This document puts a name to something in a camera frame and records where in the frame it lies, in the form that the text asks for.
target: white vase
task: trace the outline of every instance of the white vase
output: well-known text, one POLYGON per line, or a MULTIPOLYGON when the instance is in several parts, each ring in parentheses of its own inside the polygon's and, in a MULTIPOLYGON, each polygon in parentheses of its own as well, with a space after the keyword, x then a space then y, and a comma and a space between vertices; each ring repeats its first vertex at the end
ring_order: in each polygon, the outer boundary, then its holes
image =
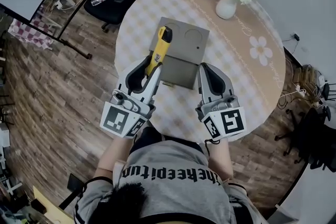
POLYGON ((216 13, 220 18, 230 19, 235 15, 238 0, 220 0, 216 6, 216 13))

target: gray t-shirt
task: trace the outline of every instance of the gray t-shirt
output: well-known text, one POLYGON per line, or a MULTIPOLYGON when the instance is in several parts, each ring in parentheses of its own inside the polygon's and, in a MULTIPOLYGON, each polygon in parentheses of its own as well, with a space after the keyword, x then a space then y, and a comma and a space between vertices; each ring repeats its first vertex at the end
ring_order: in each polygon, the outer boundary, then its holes
MULTIPOLYGON (((223 184, 220 177, 208 168, 205 155, 189 146, 162 141, 134 151, 119 182, 113 182, 119 186, 126 183, 141 183, 145 189, 148 198, 141 218, 185 213, 213 223, 236 223, 230 202, 233 187, 223 184)), ((76 205, 76 223, 88 223, 98 202, 112 191, 112 187, 109 180, 95 180, 86 184, 76 205)), ((234 190, 241 195, 239 199, 250 204, 246 192, 239 189, 236 187, 234 190)))

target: circular hole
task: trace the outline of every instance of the circular hole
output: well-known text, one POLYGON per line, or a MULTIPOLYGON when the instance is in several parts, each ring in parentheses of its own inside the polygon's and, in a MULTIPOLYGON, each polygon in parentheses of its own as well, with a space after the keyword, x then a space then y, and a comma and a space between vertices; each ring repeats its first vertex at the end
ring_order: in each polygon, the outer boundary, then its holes
POLYGON ((173 37, 174 34, 177 36, 180 33, 180 27, 177 24, 167 23, 165 26, 168 26, 173 31, 173 37))
POLYGON ((189 29, 184 34, 185 39, 187 39, 187 42, 189 44, 200 44, 202 41, 202 34, 200 31, 196 29, 189 29))

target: electrical outlet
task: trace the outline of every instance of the electrical outlet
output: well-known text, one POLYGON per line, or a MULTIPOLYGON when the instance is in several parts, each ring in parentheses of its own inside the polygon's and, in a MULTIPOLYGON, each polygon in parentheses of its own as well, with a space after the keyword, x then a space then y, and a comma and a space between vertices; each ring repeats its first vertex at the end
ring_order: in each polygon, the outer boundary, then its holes
POLYGON ((297 32, 294 32, 293 34, 291 34, 292 38, 295 39, 296 41, 300 41, 300 36, 297 32))
POLYGON ((320 83, 320 88, 323 88, 323 86, 326 84, 324 75, 319 76, 319 83, 320 83))
POLYGON ((299 95, 301 95, 302 97, 305 97, 305 93, 304 93, 305 91, 303 91, 303 90, 301 90, 301 91, 299 91, 298 93, 299 93, 299 95))
POLYGON ((62 9, 62 3, 60 1, 57 1, 55 3, 55 6, 56 6, 57 9, 62 9))

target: gray box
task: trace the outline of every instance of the gray box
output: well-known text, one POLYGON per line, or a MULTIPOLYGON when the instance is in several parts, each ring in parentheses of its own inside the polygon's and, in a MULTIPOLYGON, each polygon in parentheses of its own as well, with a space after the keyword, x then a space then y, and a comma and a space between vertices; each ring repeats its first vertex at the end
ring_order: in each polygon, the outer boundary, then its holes
POLYGON ((162 26, 173 30, 173 39, 163 60, 161 80, 193 89, 197 67, 204 56, 209 30, 161 17, 150 45, 151 53, 158 42, 158 31, 162 26))

